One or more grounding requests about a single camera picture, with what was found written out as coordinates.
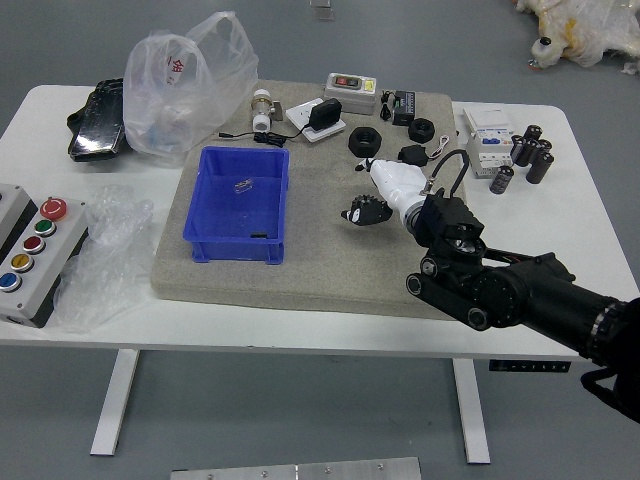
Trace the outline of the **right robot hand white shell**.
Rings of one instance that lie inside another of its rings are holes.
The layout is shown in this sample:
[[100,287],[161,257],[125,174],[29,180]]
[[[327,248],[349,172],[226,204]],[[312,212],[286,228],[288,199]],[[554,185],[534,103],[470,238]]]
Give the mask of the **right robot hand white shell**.
[[358,226],[369,226],[389,220],[396,211],[403,226],[413,230],[426,198],[422,191],[427,180],[422,170],[405,163],[374,160],[369,173],[381,199],[359,195],[341,217]]

